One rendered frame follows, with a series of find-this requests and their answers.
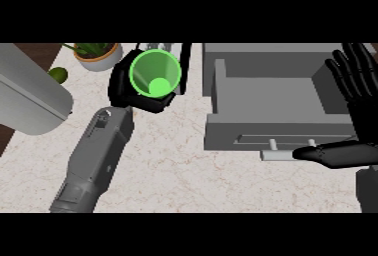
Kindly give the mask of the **potted green plant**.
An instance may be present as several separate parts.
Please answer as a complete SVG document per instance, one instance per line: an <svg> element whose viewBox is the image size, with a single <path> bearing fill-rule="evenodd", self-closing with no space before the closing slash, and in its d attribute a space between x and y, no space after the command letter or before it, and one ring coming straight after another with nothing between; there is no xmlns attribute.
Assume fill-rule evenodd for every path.
<svg viewBox="0 0 378 256"><path fill-rule="evenodd" d="M63 46L73 51L73 57L88 71L100 72L110 69L122 57L119 43L63 43Z"/></svg>

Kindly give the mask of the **large grey rounded appliance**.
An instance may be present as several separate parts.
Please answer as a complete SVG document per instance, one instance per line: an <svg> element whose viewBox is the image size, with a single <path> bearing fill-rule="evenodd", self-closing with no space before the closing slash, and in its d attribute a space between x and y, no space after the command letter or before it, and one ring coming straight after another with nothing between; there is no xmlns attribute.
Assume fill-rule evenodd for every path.
<svg viewBox="0 0 378 256"><path fill-rule="evenodd" d="M0 43L0 124L41 135L63 123L72 105L69 91L14 44Z"/></svg>

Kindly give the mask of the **green cup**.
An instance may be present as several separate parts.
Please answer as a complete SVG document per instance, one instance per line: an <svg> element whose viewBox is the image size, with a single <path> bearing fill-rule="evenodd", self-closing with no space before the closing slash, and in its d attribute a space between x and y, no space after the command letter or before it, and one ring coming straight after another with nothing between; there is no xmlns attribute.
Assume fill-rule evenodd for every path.
<svg viewBox="0 0 378 256"><path fill-rule="evenodd" d="M181 67L174 55L160 49L143 51L131 62L128 78L140 95L165 97L181 79Z"/></svg>

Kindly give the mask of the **grey open drawer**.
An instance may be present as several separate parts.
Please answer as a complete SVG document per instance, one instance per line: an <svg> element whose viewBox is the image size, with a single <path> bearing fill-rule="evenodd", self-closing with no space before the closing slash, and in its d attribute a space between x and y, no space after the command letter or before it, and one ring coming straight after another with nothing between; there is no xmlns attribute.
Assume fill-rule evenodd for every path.
<svg viewBox="0 0 378 256"><path fill-rule="evenodd" d="M234 78L225 75L222 59L214 66L205 149L259 151L276 143L292 150L354 136L346 111L324 111L308 78Z"/></svg>

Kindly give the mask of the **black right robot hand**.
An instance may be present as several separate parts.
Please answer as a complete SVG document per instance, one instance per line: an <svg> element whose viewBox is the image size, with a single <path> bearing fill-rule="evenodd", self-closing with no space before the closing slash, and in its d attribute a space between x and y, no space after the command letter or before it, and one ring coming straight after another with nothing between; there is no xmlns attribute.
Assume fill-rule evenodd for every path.
<svg viewBox="0 0 378 256"><path fill-rule="evenodd" d="M296 160L330 169L378 165L378 62L361 43L342 43L324 60L346 103L355 139L292 151Z"/></svg>

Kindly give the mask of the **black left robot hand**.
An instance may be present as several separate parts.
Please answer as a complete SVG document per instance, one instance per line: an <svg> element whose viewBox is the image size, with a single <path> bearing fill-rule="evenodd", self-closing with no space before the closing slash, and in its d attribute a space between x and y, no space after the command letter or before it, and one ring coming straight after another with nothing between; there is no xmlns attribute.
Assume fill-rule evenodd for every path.
<svg viewBox="0 0 378 256"><path fill-rule="evenodd" d="M160 49L169 52L178 60L181 67L181 79L174 91L162 98L149 98L134 90L128 70L129 65L137 55L150 49ZM185 92L188 60L190 60L190 43L140 43L135 48L126 53L125 57L115 65L110 73L107 97L113 107L132 106L147 112L159 113L169 105L175 95L183 95Z"/></svg>

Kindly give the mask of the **green avocado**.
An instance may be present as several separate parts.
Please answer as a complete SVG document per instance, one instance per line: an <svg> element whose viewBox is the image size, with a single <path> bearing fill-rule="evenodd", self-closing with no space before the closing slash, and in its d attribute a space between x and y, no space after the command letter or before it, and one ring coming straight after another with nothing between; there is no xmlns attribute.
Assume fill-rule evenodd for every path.
<svg viewBox="0 0 378 256"><path fill-rule="evenodd" d="M51 76L51 78L56 80L56 82L58 84L61 84L66 81L66 79L67 79L67 71L61 67L54 67L48 71L48 75Z"/></svg>

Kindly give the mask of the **grey drawer cabinet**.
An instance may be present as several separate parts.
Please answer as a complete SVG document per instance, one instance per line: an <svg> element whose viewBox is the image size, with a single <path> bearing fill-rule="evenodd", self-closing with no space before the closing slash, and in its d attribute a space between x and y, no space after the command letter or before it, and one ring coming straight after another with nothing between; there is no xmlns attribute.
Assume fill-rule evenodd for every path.
<svg viewBox="0 0 378 256"><path fill-rule="evenodd" d="M211 95L215 60L240 78L310 78L339 43L203 43L202 95Z"/></svg>

